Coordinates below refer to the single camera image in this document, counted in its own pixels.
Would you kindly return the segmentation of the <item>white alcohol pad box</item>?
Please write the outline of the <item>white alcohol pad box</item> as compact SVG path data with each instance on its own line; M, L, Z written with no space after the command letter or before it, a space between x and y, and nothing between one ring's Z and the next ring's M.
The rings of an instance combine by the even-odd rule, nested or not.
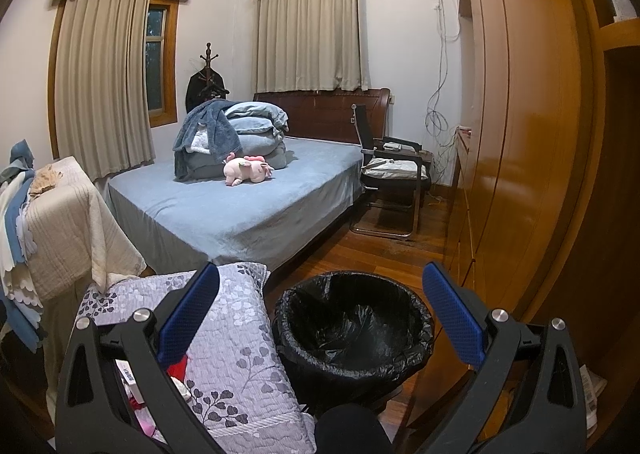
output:
M129 363L125 360L116 360L115 363L119 371L120 379L122 379L122 383L124 384L127 396L133 398L134 402L138 405L143 405L144 399Z

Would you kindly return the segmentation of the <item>beige left window curtain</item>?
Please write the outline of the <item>beige left window curtain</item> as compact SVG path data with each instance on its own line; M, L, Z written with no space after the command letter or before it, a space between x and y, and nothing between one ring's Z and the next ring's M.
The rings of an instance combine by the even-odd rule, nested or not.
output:
M145 88L150 0L67 0L55 57L58 152L89 179L155 158Z

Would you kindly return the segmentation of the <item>bed with blue sheet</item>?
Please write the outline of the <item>bed with blue sheet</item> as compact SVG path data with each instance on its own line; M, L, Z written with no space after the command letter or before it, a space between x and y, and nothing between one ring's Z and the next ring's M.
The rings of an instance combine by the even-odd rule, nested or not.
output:
M286 167L258 184L178 182L170 161L119 174L108 183L114 218L158 274L206 261L276 270L361 194L358 145L289 137L285 148Z

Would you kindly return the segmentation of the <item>black metal frame chair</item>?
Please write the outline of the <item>black metal frame chair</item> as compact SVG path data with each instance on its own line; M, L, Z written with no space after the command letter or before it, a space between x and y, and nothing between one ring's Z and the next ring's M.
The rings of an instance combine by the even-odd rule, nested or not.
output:
M367 201L354 214L349 229L360 235L407 240L418 231L423 197L432 186L433 154L421 144L394 136L374 137L363 104L352 104L352 119L361 151L360 183ZM410 212L406 231L362 226L370 210Z

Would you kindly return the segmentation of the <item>coat rack with dark coat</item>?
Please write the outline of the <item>coat rack with dark coat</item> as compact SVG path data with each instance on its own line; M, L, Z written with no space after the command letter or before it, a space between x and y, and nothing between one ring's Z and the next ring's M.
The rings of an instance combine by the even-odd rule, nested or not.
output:
M217 57L218 54L213 54L210 43L207 43L205 54L200 56L204 66L191 76L186 88L186 112L209 99L227 98L229 90L224 86L224 78L212 67Z

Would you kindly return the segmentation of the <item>black lined trash bin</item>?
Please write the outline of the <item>black lined trash bin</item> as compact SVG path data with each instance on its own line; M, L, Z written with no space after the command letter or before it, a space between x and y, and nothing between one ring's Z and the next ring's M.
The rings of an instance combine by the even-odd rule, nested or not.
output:
M272 334L309 414L349 404L381 413L432 356L434 322L421 298L397 281L334 271L282 293Z

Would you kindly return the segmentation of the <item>dark wooden headboard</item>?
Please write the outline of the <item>dark wooden headboard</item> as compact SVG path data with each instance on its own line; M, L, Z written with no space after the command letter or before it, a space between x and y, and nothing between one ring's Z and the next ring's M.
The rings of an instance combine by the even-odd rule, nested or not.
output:
M386 132L386 114L392 92L389 88L367 91L320 91L255 93L257 102L270 102L288 114L288 136L342 143L358 143L352 124L352 104L366 106L372 134Z

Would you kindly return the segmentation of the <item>grey floral quilted cover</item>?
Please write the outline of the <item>grey floral quilted cover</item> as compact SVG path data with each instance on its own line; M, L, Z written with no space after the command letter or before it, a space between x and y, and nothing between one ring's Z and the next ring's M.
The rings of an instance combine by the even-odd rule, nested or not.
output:
M280 361L254 262L223 265L220 286L175 378L190 411L228 453L312 453L303 412Z

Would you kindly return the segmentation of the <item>beige right window curtain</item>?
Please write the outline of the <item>beige right window curtain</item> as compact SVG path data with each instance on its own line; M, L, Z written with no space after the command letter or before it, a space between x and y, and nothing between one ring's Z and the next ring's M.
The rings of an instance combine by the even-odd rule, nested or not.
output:
M370 88L364 0L257 0L258 93Z

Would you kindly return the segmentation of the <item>pink plush pig toy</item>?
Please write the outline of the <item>pink plush pig toy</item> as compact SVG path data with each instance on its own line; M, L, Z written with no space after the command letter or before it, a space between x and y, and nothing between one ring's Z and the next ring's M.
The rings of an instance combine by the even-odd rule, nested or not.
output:
M273 167L262 156L238 157L228 154L224 160L224 183L227 186L238 186L245 181L262 183L273 174Z

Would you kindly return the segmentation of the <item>beige window curtain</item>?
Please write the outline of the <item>beige window curtain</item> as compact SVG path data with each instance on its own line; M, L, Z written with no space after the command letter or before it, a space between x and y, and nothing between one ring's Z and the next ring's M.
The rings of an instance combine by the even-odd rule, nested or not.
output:
M145 88L150 0L67 0L55 57L58 152L89 179L155 158Z
M364 0L257 0L258 93L370 88Z

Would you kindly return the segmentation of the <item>wooden wardrobe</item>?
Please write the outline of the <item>wooden wardrobe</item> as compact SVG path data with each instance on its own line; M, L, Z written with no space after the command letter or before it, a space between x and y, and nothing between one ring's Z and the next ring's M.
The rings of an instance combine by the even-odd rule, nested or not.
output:
M462 107L445 263L489 307L564 319L602 377L588 445L639 416L639 24L607 0L458 0Z

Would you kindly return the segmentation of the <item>red white plastic bag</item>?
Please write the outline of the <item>red white plastic bag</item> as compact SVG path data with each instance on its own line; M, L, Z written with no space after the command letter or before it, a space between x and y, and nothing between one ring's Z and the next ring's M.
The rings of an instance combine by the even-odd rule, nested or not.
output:
M188 356L183 356L180 362L170 365L166 370L167 375L174 382L183 400L186 402L191 400L191 392L186 388L186 365L188 365L188 361ZM136 378L132 378L132 382L127 382L126 392L129 403L134 410L141 410L141 408L145 407L145 402L138 388Z

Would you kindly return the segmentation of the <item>wooden framed window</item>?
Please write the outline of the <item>wooden framed window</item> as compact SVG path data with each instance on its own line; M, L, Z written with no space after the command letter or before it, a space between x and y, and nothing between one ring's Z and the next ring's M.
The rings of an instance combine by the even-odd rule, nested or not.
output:
M152 128L178 121L176 47L178 0L150 0L144 38L146 107Z

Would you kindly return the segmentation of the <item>blue white scalloped cloth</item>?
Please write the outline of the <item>blue white scalloped cloth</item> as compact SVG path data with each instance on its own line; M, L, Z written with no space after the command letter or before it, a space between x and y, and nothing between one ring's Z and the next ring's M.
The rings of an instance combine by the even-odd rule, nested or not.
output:
M1 170L1 307L6 311L6 326L32 353L43 338L43 307L27 267L28 255L37 247L24 244L24 206L34 178L34 156L21 140L11 148L9 164Z

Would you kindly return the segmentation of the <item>folded blue grey bedding pile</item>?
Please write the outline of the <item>folded blue grey bedding pile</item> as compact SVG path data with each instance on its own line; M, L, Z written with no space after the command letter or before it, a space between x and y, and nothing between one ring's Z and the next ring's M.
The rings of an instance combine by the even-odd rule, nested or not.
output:
M288 165L286 133L288 114L271 102L203 102L186 115L176 136L175 179L222 177L228 157L262 157L271 168L283 169Z

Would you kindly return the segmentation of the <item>beige blanket on rack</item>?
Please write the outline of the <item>beige blanket on rack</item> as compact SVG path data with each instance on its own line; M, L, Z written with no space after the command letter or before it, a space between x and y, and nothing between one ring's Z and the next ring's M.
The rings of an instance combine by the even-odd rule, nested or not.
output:
M27 267L40 300L62 295L84 278L106 290L139 276L146 269L141 253L75 158L58 160L52 169L62 174L58 184L26 210L37 247Z

